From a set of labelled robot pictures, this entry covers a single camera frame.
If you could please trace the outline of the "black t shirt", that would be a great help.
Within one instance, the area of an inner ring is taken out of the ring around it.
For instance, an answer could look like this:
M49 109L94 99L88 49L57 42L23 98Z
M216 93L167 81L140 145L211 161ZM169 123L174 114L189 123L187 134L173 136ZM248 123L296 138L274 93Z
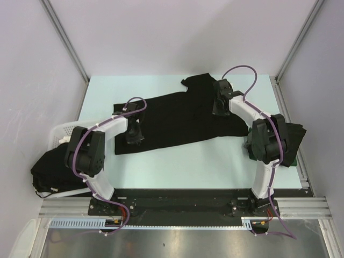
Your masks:
M214 83L208 73L190 76L181 81L185 92L137 101L138 108L146 106L145 111L134 115L144 139L129 144L127 134L119 134L114 139L114 153L140 153L216 137L247 136L248 126L238 116L213 115Z

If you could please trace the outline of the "white plastic laundry basket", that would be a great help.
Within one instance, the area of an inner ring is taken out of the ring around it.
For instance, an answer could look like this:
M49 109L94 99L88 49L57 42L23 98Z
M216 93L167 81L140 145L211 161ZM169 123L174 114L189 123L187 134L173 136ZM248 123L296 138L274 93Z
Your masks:
M32 185L40 198L61 198L89 194L90 189L65 166L69 137L74 127L91 127L95 121L74 121L51 130L48 151L31 168Z

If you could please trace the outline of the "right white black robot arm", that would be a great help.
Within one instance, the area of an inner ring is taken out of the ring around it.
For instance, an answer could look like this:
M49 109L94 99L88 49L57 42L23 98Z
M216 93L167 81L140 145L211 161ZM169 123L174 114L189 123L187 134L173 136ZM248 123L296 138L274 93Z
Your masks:
M277 168L288 151L289 136L286 122L281 114L271 115L260 110L245 99L241 91L234 91L228 80L214 82L213 114L234 114L251 127L249 144L257 159L256 175L248 202L248 210L260 216L267 210L267 200L274 193L274 178Z

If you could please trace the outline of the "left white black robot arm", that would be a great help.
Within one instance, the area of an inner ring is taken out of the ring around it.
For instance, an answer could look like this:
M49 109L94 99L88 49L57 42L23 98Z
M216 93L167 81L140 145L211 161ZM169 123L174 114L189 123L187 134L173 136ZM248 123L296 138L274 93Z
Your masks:
M99 207L108 215L118 211L119 202L112 198L114 187L105 174L107 144L120 134L124 135L125 143L140 144L144 139L140 117L146 108L146 101L142 105L127 102L105 121L90 128L74 127L68 142L64 157L66 167L82 179L95 198L101 200Z

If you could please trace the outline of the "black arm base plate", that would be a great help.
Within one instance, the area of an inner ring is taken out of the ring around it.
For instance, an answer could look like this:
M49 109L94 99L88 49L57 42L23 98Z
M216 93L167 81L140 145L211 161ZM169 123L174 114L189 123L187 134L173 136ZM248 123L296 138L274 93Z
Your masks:
M88 215L113 219L108 227L128 219L129 226L230 227L244 217L268 228L280 215L276 200L256 202L249 189L116 189L111 199L117 205L91 198Z

